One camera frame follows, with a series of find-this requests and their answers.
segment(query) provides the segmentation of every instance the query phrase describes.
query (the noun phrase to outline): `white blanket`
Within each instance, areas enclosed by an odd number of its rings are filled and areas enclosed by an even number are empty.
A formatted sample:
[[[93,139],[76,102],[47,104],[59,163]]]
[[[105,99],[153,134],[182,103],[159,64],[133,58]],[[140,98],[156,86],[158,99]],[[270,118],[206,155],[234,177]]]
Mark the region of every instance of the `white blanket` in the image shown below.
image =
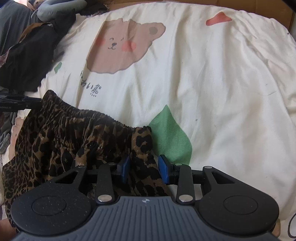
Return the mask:
[[[221,7],[139,4],[80,17],[62,51],[29,96],[52,89],[79,109],[150,125],[155,154],[214,166],[271,195],[280,238],[293,240],[296,45],[284,26]]]

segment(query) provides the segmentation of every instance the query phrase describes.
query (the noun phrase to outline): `leopard print garment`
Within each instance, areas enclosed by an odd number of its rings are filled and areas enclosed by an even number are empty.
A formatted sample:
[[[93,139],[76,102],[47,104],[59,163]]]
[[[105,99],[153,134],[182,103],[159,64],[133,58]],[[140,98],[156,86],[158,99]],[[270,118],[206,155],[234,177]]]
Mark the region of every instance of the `leopard print garment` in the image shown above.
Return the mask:
[[[31,110],[15,145],[15,157],[3,167],[5,206],[24,192],[75,165],[96,169],[102,163],[131,157],[127,183],[113,183],[116,195],[167,196],[154,161],[150,127],[131,128],[91,110],[79,110],[47,91],[40,110]]]

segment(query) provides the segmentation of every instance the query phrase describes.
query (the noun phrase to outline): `pink cheek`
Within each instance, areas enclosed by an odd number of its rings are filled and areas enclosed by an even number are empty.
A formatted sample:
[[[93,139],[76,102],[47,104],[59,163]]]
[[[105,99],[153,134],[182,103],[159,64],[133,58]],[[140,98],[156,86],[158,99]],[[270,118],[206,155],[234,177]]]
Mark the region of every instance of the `pink cheek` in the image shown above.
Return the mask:
[[[100,37],[98,37],[97,39],[96,39],[96,45],[97,46],[102,46],[104,43],[105,43],[105,39],[104,38],[100,38]]]
[[[137,44],[132,41],[125,41],[121,47],[123,52],[133,52],[137,47]]]

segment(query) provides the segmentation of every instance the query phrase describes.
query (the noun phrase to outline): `wooden headboard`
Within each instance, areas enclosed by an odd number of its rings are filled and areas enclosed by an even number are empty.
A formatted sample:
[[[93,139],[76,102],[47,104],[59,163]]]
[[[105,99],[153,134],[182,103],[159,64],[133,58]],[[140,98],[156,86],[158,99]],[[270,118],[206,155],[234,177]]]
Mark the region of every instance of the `wooden headboard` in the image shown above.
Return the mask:
[[[236,10],[245,10],[254,12],[268,18],[275,18],[287,29],[290,29],[293,23],[294,14],[282,0],[174,0],[186,3],[197,3],[206,5],[216,5],[221,7],[229,7]],[[142,2],[141,0],[112,0],[111,9],[117,9]]]

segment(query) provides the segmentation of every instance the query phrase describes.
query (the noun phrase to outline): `bear face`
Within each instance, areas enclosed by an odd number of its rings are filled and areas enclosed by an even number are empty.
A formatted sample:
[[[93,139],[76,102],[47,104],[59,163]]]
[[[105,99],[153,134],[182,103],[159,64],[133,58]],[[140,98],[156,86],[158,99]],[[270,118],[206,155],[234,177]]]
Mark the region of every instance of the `bear face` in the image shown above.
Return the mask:
[[[105,21],[87,56],[87,68],[96,73],[114,74],[139,61],[152,41],[165,32],[162,23],[136,23],[122,18]]]

